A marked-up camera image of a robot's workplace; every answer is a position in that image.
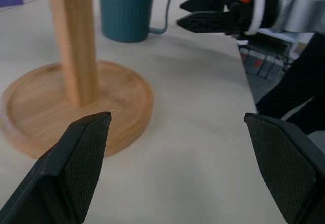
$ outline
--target blue mug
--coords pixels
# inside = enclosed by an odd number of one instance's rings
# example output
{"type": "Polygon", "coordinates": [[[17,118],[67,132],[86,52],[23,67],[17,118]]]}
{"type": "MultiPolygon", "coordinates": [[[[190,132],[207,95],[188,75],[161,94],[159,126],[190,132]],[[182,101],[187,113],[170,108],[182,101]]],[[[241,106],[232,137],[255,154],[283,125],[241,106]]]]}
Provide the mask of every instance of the blue mug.
{"type": "Polygon", "coordinates": [[[164,28],[151,28],[150,17],[153,0],[101,0],[103,34],[120,42],[140,42],[149,33],[163,34],[168,26],[168,0],[164,28]]]}

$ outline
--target robotic arm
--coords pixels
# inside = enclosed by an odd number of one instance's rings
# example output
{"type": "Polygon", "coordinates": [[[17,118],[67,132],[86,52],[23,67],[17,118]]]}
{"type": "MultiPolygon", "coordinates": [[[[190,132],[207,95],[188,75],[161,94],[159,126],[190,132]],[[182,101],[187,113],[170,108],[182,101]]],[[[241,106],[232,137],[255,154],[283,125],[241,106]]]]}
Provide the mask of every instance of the robotic arm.
{"type": "Polygon", "coordinates": [[[191,14],[177,24],[194,33],[254,35],[271,28],[325,34],[325,0],[188,0],[180,8],[191,14]]]}

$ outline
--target table surface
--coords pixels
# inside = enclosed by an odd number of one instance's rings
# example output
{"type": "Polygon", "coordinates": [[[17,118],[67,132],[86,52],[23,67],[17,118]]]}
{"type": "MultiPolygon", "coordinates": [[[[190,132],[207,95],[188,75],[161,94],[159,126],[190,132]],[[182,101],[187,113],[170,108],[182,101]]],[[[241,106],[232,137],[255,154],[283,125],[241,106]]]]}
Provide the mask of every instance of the table surface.
{"type": "MultiPolygon", "coordinates": [[[[104,159],[85,223],[283,224],[251,145],[245,112],[254,102],[235,41],[175,25],[141,43],[105,39],[94,0],[97,56],[128,66],[152,86],[155,106],[143,136],[104,159]]],[[[154,0],[152,26],[166,0],[154,0]]],[[[26,72],[59,61],[48,0],[0,12],[0,92],[26,72]]],[[[0,207],[35,163],[0,134],[0,207]]]]}

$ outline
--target black cloth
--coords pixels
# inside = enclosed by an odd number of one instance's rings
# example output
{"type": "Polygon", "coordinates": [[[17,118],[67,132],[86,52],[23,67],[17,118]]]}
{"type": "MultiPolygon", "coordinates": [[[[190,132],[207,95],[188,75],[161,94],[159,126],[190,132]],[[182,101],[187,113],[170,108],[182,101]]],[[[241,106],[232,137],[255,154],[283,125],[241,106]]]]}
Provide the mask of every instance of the black cloth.
{"type": "Polygon", "coordinates": [[[280,83],[256,107],[262,115],[281,119],[311,98],[287,120],[305,134],[325,130],[325,36],[319,34],[314,34],[280,83]]]}

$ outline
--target bamboo base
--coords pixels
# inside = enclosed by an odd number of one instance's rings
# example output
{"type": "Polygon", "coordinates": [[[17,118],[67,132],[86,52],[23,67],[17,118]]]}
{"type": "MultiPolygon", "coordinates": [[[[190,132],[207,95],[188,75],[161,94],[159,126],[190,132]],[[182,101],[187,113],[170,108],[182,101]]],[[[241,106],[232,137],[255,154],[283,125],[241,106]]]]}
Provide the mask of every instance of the bamboo base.
{"type": "Polygon", "coordinates": [[[76,108],[67,99],[60,64],[33,70],[12,83],[2,96],[1,126],[18,150],[39,158],[79,118],[112,112],[105,156],[129,147],[145,131],[153,94],[137,73],[99,61],[100,99],[76,108]]]}

